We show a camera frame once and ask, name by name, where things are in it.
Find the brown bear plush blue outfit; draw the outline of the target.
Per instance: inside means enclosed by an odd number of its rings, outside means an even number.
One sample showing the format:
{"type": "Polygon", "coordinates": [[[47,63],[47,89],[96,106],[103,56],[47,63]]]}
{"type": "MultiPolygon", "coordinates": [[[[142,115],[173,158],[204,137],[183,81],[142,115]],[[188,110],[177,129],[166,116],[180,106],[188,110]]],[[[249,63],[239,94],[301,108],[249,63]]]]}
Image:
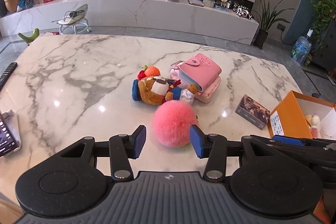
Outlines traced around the brown bear plush blue outfit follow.
{"type": "Polygon", "coordinates": [[[198,92],[195,84],[181,88],[180,80],[162,77],[144,77],[133,81],[131,96],[134,101],[142,101],[148,105],[162,105],[169,101],[183,101],[191,105],[198,92]]]}

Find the orange cardboard box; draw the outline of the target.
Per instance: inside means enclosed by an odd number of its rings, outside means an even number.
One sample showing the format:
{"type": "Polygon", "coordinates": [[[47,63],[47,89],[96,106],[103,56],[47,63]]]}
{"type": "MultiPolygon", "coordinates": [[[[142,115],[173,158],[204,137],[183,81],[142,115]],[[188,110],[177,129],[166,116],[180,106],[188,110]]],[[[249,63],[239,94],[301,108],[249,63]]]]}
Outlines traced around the orange cardboard box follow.
{"type": "Polygon", "coordinates": [[[270,136],[313,139],[306,115],[318,115],[321,120],[321,139],[335,140],[335,104],[295,91],[270,113],[267,124],[270,136]]]}

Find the black remote control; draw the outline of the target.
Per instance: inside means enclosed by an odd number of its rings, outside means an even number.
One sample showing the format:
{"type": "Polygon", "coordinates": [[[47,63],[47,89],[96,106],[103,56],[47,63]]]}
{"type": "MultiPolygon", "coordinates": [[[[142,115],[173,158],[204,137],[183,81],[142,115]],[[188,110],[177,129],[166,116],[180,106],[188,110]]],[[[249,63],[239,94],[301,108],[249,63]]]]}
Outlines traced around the black remote control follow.
{"type": "Polygon", "coordinates": [[[10,76],[13,74],[15,69],[17,68],[18,63],[12,62],[8,65],[8,67],[5,69],[5,71],[1,74],[0,77],[0,90],[5,86],[6,82],[10,78],[10,76]]]}

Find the blue water bottle jug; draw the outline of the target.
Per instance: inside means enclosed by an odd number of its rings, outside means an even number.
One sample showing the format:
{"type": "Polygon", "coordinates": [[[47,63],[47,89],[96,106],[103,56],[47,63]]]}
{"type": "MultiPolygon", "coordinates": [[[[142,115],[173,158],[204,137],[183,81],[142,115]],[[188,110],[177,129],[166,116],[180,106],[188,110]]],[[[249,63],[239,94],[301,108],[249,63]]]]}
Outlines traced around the blue water bottle jug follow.
{"type": "Polygon", "coordinates": [[[290,52],[291,59],[297,64],[302,65],[306,60],[311,50],[311,43],[309,39],[313,34],[313,30],[310,28],[305,36],[300,36],[294,44],[290,52]]]}

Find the cream crochet doll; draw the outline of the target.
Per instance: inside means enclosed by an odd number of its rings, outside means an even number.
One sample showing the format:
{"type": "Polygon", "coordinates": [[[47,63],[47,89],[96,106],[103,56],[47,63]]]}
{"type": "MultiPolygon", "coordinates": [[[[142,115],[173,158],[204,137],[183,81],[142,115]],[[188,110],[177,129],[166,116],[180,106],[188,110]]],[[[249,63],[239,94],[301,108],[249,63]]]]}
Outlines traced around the cream crochet doll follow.
{"type": "Polygon", "coordinates": [[[306,122],[313,138],[321,138],[321,120],[318,115],[306,115],[306,122]]]}

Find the white baby bouncer chair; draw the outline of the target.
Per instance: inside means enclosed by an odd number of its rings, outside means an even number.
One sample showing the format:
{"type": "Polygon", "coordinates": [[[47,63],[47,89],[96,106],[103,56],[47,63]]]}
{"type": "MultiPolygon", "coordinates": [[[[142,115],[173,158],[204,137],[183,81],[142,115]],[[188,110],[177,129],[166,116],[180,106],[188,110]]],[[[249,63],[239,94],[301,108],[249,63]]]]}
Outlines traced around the white baby bouncer chair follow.
{"type": "Polygon", "coordinates": [[[59,20],[54,20],[59,25],[59,34],[65,35],[65,30],[70,29],[72,34],[82,34],[83,32],[90,33],[92,30],[89,26],[86,14],[88,12],[88,5],[84,4],[73,11],[67,11],[59,20]]]}

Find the black white cow figurine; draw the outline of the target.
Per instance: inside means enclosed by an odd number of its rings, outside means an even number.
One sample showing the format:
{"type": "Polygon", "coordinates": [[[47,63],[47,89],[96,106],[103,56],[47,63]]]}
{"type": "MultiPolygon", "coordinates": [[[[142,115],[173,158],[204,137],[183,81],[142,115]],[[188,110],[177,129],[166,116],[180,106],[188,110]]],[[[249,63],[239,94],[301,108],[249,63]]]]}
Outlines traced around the black white cow figurine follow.
{"type": "Polygon", "coordinates": [[[249,20],[253,19],[253,16],[249,12],[249,10],[243,5],[238,5],[237,3],[235,3],[233,6],[233,11],[239,17],[246,18],[249,20]]]}

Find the white marble tv cabinet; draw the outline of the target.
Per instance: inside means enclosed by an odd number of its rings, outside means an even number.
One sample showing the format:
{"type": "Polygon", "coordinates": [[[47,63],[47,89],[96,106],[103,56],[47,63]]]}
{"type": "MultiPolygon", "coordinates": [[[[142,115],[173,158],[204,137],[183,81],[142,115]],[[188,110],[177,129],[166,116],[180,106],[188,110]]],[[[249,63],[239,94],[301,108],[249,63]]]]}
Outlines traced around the white marble tv cabinet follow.
{"type": "Polygon", "coordinates": [[[251,44],[259,24],[223,11],[189,4],[187,0],[55,0],[1,18],[1,34],[56,27],[67,11],[88,5],[91,26],[152,28],[210,36],[251,44]]]}

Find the smartphone on table edge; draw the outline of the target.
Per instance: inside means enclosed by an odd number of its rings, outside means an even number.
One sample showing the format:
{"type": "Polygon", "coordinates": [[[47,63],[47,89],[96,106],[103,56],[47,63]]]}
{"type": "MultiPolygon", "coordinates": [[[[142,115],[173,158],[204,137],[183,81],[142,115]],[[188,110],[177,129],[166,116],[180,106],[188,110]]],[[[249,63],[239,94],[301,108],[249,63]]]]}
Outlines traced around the smartphone on table edge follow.
{"type": "Polygon", "coordinates": [[[21,148],[18,116],[13,110],[1,114],[0,157],[10,155],[21,148]]]}

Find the illustrated card box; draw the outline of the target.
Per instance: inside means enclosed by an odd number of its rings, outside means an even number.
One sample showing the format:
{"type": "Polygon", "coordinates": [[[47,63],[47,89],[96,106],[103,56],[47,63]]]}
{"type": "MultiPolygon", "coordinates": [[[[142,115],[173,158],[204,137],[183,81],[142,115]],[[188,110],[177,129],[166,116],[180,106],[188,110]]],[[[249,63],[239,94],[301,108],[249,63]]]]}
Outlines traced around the illustrated card box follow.
{"type": "Polygon", "coordinates": [[[268,109],[246,94],[242,97],[235,113],[261,130],[267,125],[270,116],[268,109]]]}

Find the pink fabric pouch with ring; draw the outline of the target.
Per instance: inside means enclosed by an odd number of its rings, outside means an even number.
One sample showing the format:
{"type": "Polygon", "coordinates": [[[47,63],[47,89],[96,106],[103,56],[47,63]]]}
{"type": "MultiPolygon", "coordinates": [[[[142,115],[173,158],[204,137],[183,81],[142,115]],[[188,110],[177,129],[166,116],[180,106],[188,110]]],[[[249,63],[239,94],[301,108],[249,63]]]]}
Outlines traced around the pink fabric pouch with ring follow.
{"type": "Polygon", "coordinates": [[[216,91],[219,88],[219,85],[221,84],[220,76],[217,76],[213,80],[213,82],[207,84],[203,88],[195,80],[187,76],[179,69],[179,66],[182,63],[183,61],[179,60],[170,65],[171,66],[170,78],[172,80],[180,80],[181,83],[178,85],[178,87],[181,89],[186,89],[190,84],[195,84],[197,86],[197,93],[194,96],[194,98],[200,102],[209,103],[213,99],[214,94],[216,93],[216,91]]]}

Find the pink fluffy pom-pom ball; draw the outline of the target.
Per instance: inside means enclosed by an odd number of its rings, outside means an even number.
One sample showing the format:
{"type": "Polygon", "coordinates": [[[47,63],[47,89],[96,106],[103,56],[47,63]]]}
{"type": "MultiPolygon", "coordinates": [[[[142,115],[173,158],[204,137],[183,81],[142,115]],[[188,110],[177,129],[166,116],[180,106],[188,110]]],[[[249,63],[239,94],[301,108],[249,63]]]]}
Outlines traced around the pink fluffy pom-pom ball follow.
{"type": "Polygon", "coordinates": [[[178,148],[189,144],[189,129],[193,124],[199,125],[191,105],[172,100],[157,108],[151,127],[159,143],[178,148]]]}

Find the orange crochet fruit keychain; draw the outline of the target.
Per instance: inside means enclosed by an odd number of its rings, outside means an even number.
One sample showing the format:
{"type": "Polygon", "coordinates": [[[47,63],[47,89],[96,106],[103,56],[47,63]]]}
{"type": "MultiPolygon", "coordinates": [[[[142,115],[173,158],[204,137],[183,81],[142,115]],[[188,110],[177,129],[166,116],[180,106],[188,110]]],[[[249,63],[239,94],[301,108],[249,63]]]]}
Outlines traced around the orange crochet fruit keychain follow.
{"type": "Polygon", "coordinates": [[[161,72],[159,71],[158,68],[154,66],[147,66],[145,65],[143,69],[139,72],[137,78],[138,80],[142,80],[145,77],[154,77],[154,76],[160,76],[161,72]]]}

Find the pink snap card holder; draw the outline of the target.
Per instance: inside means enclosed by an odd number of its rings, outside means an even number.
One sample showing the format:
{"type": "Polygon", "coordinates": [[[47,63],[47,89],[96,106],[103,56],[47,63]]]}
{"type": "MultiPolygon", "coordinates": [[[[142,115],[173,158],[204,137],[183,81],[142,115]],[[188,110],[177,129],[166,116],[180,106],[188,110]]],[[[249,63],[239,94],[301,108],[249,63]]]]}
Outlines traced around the pink snap card holder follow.
{"type": "Polygon", "coordinates": [[[213,82],[222,72],[221,67],[215,61],[202,53],[197,53],[184,61],[179,69],[203,88],[213,82]]]}

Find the potted plant black pot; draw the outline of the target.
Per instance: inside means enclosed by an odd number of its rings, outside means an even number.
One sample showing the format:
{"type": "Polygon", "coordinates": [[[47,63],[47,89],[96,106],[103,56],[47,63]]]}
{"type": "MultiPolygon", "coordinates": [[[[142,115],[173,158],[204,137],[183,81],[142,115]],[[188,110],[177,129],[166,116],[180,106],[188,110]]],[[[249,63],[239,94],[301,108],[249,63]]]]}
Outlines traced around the potted plant black pot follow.
{"type": "Polygon", "coordinates": [[[283,1],[280,0],[276,6],[270,7],[270,2],[266,3],[265,0],[259,0],[261,3],[261,12],[254,10],[253,12],[257,14],[260,19],[260,27],[257,32],[256,38],[253,42],[255,47],[260,49],[263,48],[266,38],[268,37],[268,31],[272,25],[276,22],[290,23],[289,20],[282,18],[280,15],[288,10],[294,10],[294,8],[285,8],[277,10],[278,5],[283,1]]]}

